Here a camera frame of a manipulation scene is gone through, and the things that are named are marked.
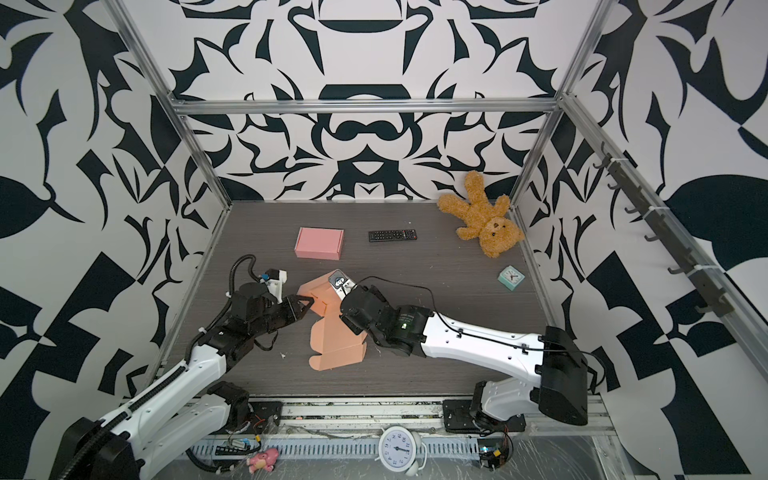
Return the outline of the peach paper box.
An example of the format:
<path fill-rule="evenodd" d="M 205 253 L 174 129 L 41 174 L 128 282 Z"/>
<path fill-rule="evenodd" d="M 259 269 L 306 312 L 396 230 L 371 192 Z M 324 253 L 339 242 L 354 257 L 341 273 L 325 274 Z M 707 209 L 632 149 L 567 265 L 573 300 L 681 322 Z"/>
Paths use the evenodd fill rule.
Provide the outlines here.
<path fill-rule="evenodd" d="M 311 311 L 320 317 L 310 331 L 310 348 L 315 355 L 309 359 L 309 365 L 316 371 L 360 363 L 367 350 L 367 333 L 354 333 L 341 319 L 342 300 L 329 283 L 332 272 L 303 284 L 298 290 L 299 295 L 315 298 Z"/>

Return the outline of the pink paper box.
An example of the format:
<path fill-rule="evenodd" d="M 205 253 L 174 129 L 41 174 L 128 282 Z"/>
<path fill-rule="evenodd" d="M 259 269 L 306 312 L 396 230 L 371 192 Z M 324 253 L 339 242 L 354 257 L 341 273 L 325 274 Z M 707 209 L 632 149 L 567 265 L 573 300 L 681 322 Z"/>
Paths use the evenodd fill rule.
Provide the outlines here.
<path fill-rule="evenodd" d="M 294 253 L 297 258 L 338 261 L 343 240 L 344 231 L 341 229 L 301 227 Z"/>

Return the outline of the black tv remote control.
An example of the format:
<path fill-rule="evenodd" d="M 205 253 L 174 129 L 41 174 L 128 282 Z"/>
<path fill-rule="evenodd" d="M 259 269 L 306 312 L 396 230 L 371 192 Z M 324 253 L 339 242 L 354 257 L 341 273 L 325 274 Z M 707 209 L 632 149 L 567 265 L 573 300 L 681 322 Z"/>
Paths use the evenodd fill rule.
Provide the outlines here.
<path fill-rule="evenodd" d="M 368 232 L 370 243 L 389 243 L 415 241 L 418 239 L 415 229 L 373 230 Z"/>

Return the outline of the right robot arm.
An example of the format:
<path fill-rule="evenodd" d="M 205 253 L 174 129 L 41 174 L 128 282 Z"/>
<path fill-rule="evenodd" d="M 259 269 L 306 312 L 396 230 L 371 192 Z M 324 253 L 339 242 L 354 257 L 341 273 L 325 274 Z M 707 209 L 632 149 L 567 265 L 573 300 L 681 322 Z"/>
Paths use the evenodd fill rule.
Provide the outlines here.
<path fill-rule="evenodd" d="M 588 353 L 567 333 L 510 333 L 480 327 L 417 305 L 394 307 L 374 286 L 337 287 L 340 318 L 355 333 L 401 356 L 450 359 L 505 374 L 476 384 L 469 415 L 481 430 L 540 412 L 560 423 L 588 423 Z"/>

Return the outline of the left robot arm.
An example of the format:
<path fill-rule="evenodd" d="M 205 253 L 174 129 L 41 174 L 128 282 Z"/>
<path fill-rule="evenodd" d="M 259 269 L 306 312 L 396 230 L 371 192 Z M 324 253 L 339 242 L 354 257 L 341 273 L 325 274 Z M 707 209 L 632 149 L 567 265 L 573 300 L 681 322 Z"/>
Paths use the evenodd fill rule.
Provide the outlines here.
<path fill-rule="evenodd" d="M 203 437 L 247 424 L 249 394 L 223 376 L 254 348 L 302 320 L 315 300 L 287 295 L 284 270 L 237 286 L 231 267 L 221 311 L 198 330 L 184 357 L 162 377 L 98 420 L 81 418 L 64 433 L 53 479 L 152 479 Z"/>

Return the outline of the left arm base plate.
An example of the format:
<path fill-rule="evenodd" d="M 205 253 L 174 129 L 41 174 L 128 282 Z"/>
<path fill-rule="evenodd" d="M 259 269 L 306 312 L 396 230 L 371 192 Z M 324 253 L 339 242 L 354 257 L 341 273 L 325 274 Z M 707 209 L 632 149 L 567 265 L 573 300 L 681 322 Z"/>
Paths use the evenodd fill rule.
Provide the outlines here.
<path fill-rule="evenodd" d="M 225 427 L 230 435 L 271 434 L 278 430 L 282 420 L 281 401 L 251 401 L 244 420 L 235 427 Z"/>

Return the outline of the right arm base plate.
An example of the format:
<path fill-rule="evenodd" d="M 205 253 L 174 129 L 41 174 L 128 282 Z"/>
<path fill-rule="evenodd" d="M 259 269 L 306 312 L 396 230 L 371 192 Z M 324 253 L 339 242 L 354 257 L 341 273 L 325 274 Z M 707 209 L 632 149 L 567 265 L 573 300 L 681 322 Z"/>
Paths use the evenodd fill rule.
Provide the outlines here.
<path fill-rule="evenodd" d="M 522 415 L 506 421 L 496 420 L 482 413 L 471 400 L 447 399 L 442 401 L 444 429 L 455 434 L 489 435 L 497 432 L 524 432 L 527 424 Z"/>

